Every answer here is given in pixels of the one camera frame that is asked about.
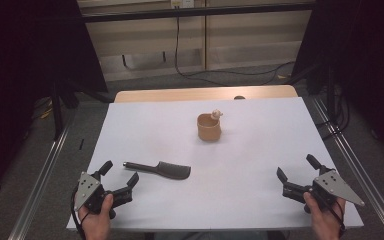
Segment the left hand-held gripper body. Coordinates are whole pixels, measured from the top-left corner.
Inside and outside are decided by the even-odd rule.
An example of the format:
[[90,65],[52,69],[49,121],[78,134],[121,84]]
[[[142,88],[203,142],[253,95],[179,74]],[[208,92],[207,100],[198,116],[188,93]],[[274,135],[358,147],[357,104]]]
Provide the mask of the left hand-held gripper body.
[[108,194],[112,194],[113,204],[109,217],[114,219],[116,217],[115,208],[133,200],[132,190],[134,187],[130,188],[126,185],[115,191],[105,190],[101,183],[101,177],[98,171],[95,171],[93,174],[81,173],[74,199],[74,210],[78,211],[82,206],[85,206],[92,213],[99,214],[105,197]]

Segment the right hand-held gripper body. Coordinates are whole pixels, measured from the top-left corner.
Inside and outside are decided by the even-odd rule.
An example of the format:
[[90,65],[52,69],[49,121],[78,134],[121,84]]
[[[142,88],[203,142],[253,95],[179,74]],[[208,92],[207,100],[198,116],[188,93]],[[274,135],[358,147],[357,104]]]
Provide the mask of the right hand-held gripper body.
[[287,181],[283,185],[282,195],[286,198],[304,204],[304,211],[310,213],[303,194],[309,192],[317,201],[321,210],[330,209],[337,202],[338,198],[345,201],[364,206],[365,202],[357,193],[345,182],[335,169],[321,165],[319,175],[314,178],[311,185],[301,186]]

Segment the brown cup with figure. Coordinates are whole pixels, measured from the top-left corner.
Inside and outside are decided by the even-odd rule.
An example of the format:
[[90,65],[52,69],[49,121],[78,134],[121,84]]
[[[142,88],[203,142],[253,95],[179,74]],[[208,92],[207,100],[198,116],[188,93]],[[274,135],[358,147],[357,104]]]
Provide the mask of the brown cup with figure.
[[197,117],[198,137],[202,141],[215,142],[220,139],[222,116],[223,113],[215,109],[211,113],[203,113]]

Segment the person's left hand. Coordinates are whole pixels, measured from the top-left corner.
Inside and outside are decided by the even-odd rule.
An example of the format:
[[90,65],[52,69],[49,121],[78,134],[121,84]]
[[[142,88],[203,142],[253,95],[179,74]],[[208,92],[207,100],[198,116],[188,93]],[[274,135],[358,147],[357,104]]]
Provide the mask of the person's left hand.
[[107,240],[110,234],[109,212],[113,204],[113,195],[108,194],[101,206],[101,212],[96,215],[88,211],[85,206],[78,210],[78,218],[86,240]]

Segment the person's right hand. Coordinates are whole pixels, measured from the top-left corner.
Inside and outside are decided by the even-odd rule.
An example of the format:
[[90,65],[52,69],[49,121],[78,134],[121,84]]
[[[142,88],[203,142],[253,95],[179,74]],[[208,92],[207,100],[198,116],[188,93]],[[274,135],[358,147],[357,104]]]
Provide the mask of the person's right hand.
[[303,194],[311,212],[312,229],[317,240],[339,240],[341,224],[329,211],[321,211],[316,199],[309,193]]

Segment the black metal stand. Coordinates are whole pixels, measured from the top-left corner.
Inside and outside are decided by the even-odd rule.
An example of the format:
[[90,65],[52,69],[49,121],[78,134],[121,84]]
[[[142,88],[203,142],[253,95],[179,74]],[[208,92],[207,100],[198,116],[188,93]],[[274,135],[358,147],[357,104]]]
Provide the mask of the black metal stand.
[[65,129],[62,116],[62,104],[68,109],[76,109],[79,106],[79,100],[75,95],[76,92],[84,93],[102,103],[112,103],[114,101],[113,98],[104,96],[70,79],[53,81],[51,84],[50,97],[54,116],[55,140],[58,140],[62,136],[63,130]]
[[310,95],[318,94],[326,88],[327,114],[331,121],[336,122],[335,79],[329,64],[317,64],[307,78],[307,91]]

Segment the white board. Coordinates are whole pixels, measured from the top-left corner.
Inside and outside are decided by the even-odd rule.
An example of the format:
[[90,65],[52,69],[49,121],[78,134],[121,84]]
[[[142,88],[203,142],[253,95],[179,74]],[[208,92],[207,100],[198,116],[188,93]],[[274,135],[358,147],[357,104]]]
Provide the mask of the white board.
[[[202,141],[197,117],[218,109],[221,137]],[[142,173],[133,200],[112,221],[124,231],[273,230],[310,226],[301,203],[282,195],[276,176],[309,185],[317,176],[311,154],[334,165],[300,97],[220,101],[114,103],[109,106],[91,162],[108,190],[125,186],[133,162],[191,167],[185,180]]]

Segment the person's trousers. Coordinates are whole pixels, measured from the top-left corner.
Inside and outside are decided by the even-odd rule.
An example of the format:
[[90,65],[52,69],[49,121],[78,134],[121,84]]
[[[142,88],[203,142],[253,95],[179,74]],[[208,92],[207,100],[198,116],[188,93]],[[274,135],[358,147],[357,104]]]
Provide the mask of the person's trousers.
[[288,240],[281,231],[162,232],[152,240]]

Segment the wooden table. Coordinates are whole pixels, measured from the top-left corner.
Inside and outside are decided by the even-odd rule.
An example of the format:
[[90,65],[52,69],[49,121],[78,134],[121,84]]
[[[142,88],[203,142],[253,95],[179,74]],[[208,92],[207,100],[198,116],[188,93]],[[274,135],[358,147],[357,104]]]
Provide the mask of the wooden table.
[[116,94],[114,102],[234,100],[238,95],[246,99],[298,96],[295,88],[290,85],[269,85],[120,91]]

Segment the black curtain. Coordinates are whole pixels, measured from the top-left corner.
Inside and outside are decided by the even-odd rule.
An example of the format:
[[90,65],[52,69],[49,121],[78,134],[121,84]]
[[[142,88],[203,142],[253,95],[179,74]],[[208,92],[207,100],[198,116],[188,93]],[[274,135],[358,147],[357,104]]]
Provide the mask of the black curtain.
[[316,93],[329,71],[384,142],[384,0],[315,0],[292,75]]
[[0,0],[0,180],[32,124],[35,102],[107,85],[78,0]]

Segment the black horizontal bar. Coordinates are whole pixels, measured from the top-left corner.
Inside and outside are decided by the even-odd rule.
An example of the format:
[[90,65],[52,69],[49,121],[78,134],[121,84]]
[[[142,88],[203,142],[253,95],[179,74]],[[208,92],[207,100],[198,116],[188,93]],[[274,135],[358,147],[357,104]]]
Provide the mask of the black horizontal bar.
[[139,12],[108,13],[108,14],[89,14],[81,17],[84,23],[114,22],[130,20],[149,20],[163,18],[180,17],[201,17],[216,15],[235,15],[271,12],[290,12],[306,11],[316,7],[315,2],[280,3],[280,4],[261,4],[245,6],[225,6],[225,7],[202,7],[191,9],[167,9],[150,10]]

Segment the metal floor rail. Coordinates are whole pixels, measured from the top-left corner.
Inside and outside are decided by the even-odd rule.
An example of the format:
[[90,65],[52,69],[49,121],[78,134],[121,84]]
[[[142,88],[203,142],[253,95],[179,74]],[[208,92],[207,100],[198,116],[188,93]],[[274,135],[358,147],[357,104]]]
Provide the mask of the metal floor rail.
[[48,185],[55,164],[62,151],[69,130],[72,126],[74,116],[70,115],[65,120],[65,126],[62,128],[58,138],[53,142],[51,149],[47,155],[44,166],[34,184],[24,207],[19,214],[17,221],[8,237],[8,240],[25,240],[34,216],[39,209],[41,199],[44,195],[46,186]]
[[334,139],[337,147],[341,151],[348,166],[364,191],[365,196],[367,197],[367,200],[365,201],[366,205],[372,206],[384,226],[384,198],[382,194],[374,185],[372,179],[369,177],[342,131],[337,126],[332,124],[331,119],[328,117],[327,107],[323,101],[320,98],[315,98],[312,102],[320,117],[326,121],[327,128],[329,129],[329,137]]

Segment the white wall socket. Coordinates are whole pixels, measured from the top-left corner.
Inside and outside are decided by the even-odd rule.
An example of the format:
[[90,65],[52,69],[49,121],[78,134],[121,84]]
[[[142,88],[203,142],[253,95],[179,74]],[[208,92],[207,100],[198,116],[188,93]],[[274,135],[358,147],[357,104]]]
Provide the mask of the white wall socket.
[[170,0],[171,7],[173,9],[181,9],[181,8],[194,8],[195,1],[194,0]]

